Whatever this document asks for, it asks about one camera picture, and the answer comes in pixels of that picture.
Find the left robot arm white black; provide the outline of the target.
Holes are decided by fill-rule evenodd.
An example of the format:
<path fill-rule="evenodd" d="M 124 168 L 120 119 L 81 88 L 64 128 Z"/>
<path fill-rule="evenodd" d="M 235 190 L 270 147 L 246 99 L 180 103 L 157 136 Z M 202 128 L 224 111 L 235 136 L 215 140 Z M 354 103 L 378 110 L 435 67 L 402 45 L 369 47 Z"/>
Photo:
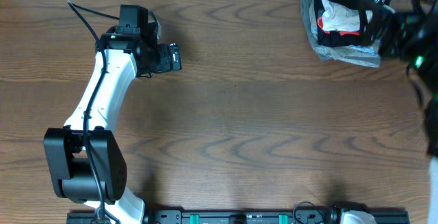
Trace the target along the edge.
<path fill-rule="evenodd" d="M 127 187 L 127 164 L 115 139 L 121 105 L 141 76 L 179 71 L 179 46 L 157 37 L 105 33 L 95 45 L 86 90 L 61 128 L 49 128 L 44 150 L 57 197 L 94 208 L 77 223 L 143 223 L 145 202 Z"/>

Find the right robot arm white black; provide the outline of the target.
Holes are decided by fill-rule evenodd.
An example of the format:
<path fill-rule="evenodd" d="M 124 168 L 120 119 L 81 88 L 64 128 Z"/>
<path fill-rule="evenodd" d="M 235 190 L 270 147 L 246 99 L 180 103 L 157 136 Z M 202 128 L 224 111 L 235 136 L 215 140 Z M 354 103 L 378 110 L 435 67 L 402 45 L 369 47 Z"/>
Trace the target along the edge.
<path fill-rule="evenodd" d="M 424 109 L 430 158 L 430 203 L 427 222 L 437 224 L 437 0 L 411 0 L 413 10 L 386 14 L 383 53 L 395 55 L 414 70 L 431 98 Z"/>

